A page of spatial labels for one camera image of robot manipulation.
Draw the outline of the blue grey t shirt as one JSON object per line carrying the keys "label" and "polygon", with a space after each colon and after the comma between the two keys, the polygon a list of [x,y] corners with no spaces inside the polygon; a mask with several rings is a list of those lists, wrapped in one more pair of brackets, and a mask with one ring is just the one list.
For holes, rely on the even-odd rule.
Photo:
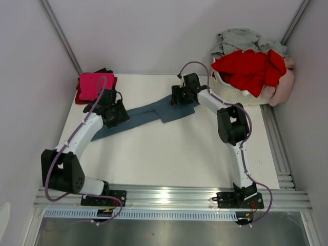
{"label": "blue grey t shirt", "polygon": [[127,111],[129,119],[119,123],[117,126],[108,128],[103,126],[91,139],[100,140],[114,134],[131,130],[142,125],[161,120],[163,124],[182,119],[195,113],[198,103],[171,105],[171,96],[168,95],[151,104],[133,108]]}

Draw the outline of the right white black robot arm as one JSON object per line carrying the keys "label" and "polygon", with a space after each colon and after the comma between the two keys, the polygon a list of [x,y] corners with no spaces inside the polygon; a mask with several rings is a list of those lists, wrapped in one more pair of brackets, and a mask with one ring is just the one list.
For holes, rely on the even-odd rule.
{"label": "right white black robot arm", "polygon": [[251,179],[245,142],[250,133],[248,113],[241,104],[231,104],[216,95],[207,85],[201,85],[196,73],[178,74],[180,85],[172,86],[172,105],[198,103],[217,117],[218,135],[227,144],[234,168],[232,192],[219,192],[214,198],[219,208],[248,208],[258,194]]}

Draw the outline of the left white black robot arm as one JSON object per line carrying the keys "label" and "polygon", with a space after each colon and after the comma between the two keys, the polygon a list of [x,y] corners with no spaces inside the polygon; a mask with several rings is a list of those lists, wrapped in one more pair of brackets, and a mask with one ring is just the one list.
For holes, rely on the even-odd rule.
{"label": "left white black robot arm", "polygon": [[111,198],[105,190],[103,180],[85,176],[79,159],[95,134],[103,127],[114,128],[129,120],[121,93],[115,89],[104,89],[92,104],[84,110],[80,123],[69,138],[58,144],[53,150],[45,149],[41,154],[42,179],[46,197],[52,198],[49,190],[57,190],[68,194],[92,195],[92,199],[100,206],[106,205]]}

